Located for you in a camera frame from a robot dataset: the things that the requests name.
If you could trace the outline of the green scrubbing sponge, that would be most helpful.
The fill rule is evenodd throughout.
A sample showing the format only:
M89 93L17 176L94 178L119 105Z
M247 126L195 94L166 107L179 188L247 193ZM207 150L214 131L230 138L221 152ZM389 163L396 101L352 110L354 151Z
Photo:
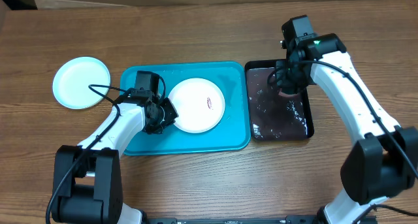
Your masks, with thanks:
M282 96L282 97L287 97L287 98L289 98L289 97L295 97L295 96L297 96L297 95L298 95L298 93L296 93L296 94L288 94L288 93L284 93L282 90L280 90L280 91L279 91L279 93L278 93L278 95L279 95L279 96Z

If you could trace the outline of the pink white plate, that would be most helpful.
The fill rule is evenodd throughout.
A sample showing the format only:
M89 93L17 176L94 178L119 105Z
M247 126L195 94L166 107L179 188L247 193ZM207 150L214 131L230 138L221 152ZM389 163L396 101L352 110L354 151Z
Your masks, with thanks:
M213 82L203 78L189 78L169 93L178 114L174 125L187 133L204 133L214 128L225 112L225 98Z

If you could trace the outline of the light blue plate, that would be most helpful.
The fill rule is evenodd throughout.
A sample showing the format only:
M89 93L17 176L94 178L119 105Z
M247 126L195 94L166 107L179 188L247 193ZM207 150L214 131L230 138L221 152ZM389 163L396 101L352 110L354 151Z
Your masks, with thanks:
M107 66L94 57L77 57L59 68L52 90L56 101L70 109L89 108L103 97L89 89L89 85L110 85Z

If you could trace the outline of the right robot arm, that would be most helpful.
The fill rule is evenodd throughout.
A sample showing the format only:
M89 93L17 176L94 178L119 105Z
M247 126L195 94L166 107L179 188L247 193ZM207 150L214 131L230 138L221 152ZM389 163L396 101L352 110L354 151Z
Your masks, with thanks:
M344 122L353 145L340 169L343 189L313 223L375 223L367 215L417 180L417 129L403 128L376 101L334 34L319 36L306 15L281 27L286 51L268 84L286 95L318 85Z

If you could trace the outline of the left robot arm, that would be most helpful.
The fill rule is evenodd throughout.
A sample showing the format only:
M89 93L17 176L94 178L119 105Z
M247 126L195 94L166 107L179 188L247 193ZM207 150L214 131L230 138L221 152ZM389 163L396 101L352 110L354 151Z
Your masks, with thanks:
M174 106L159 91L164 84L154 72L137 71L134 87L111 102L110 115L92 135L58 149L46 223L147 222L123 201L120 157L139 132L161 134L175 122Z

